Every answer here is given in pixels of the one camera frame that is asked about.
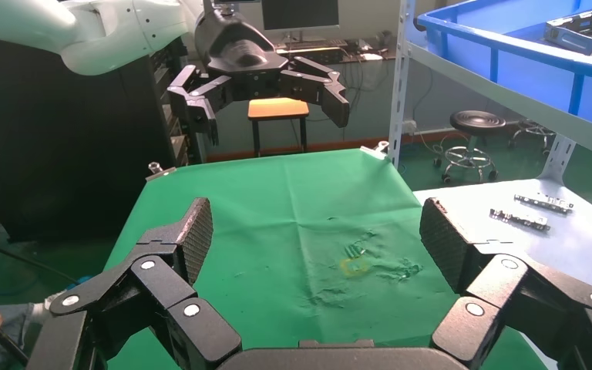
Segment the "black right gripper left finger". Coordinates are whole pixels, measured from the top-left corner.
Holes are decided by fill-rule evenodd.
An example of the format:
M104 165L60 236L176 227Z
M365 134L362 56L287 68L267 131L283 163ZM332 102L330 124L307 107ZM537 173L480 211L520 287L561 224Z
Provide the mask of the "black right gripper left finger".
M194 287L213 231L203 197L177 222L147 230L122 262L51 303L27 368L104 369L144 330L180 368L218 368L241 337Z

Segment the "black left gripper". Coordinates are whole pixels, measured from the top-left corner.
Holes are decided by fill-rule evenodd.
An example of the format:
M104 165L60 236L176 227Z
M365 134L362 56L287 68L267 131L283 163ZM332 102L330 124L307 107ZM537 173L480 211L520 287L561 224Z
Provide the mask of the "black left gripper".
M340 73L302 56L290 62L227 3L203 2L194 41L205 72L185 66L167 87L173 113L190 133L219 145L216 113L233 100L282 95L321 107L339 128L348 125L350 102Z

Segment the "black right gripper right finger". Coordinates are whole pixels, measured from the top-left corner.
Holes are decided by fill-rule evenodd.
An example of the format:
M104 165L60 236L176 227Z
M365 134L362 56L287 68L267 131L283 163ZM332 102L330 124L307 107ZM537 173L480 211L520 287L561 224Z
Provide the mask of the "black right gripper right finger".
M468 369L486 360L504 328L528 337L560 369L592 369L592 285L501 240L464 230L436 198L422 205L423 246L458 300L431 346Z

